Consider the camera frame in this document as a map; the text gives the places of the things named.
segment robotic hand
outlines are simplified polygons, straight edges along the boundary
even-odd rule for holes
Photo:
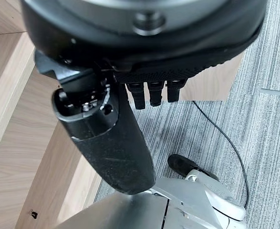
[[[117,191],[134,195],[116,193],[94,205],[93,212],[100,209],[108,217],[103,204],[112,204],[119,211],[124,206],[158,208],[156,212],[160,214],[165,211],[166,221],[164,215],[159,215],[163,223],[153,224],[153,228],[167,228],[169,216],[180,219],[180,213],[183,220],[191,217],[192,222],[201,225],[198,228],[221,228],[217,223],[219,212],[229,221],[243,219],[241,209],[237,217],[219,208],[222,203],[228,209],[235,207],[217,181],[212,179],[209,186],[210,181],[203,178],[207,173],[195,170],[194,181],[160,180],[155,185],[152,159],[129,106],[125,85],[134,97],[136,109],[145,108],[144,83],[152,106],[161,104],[165,81],[168,101],[177,101],[188,78],[230,60],[257,38],[267,0],[21,2],[28,33],[36,46],[36,66],[62,86],[52,96],[56,116],[98,174]],[[166,182],[177,184],[177,189],[170,189]],[[192,194],[179,193],[184,187],[191,188]],[[156,203],[155,208],[148,200]],[[196,215],[194,208],[207,215]],[[139,212],[135,208],[130,214],[130,219],[113,214],[120,217],[117,226],[124,220],[129,220],[124,225],[130,225]],[[139,216],[138,220],[144,220],[150,214]],[[112,219],[105,222],[114,223]]]

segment metal screw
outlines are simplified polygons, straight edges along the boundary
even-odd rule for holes
[[[83,111],[89,111],[92,108],[92,106],[89,103],[83,104]]]

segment mounting hole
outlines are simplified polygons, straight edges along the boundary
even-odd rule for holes
[[[112,106],[109,104],[106,104],[103,108],[103,112],[105,115],[110,114],[113,111]]]
[[[135,14],[133,29],[141,36],[153,36],[162,32],[165,22],[165,17],[159,12],[138,12]]]

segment floor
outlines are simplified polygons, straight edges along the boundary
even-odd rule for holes
[[[270,0],[264,28],[243,57],[225,102],[199,102],[240,151],[249,186],[249,229],[280,229],[280,0]],[[178,177],[166,159],[178,153],[215,173],[245,201],[239,161],[226,139],[190,102],[163,103],[135,115],[159,177]],[[113,190],[102,183],[96,200]]]

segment striped carpet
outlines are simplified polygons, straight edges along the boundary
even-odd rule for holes
[[[249,186],[249,229],[280,229],[280,0],[270,0],[260,37],[245,52],[225,102],[199,102],[240,151]],[[166,163],[184,155],[216,174],[237,200],[245,185],[227,140],[191,102],[134,110],[159,177],[178,177]],[[112,193],[104,182],[96,200]]]

